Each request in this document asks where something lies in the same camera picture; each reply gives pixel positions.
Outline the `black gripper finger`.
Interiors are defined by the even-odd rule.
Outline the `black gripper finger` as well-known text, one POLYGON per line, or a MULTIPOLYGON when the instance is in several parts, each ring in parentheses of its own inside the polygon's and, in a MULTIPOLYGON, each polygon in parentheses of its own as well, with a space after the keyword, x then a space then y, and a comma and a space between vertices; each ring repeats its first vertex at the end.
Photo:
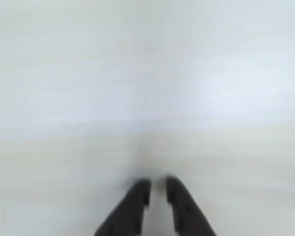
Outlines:
POLYGON ((145 208, 149 206, 151 179, 141 178, 97 228, 95 236, 140 236, 145 208))
POLYGON ((216 236, 185 185, 175 176, 166 177, 166 197, 179 236, 216 236))

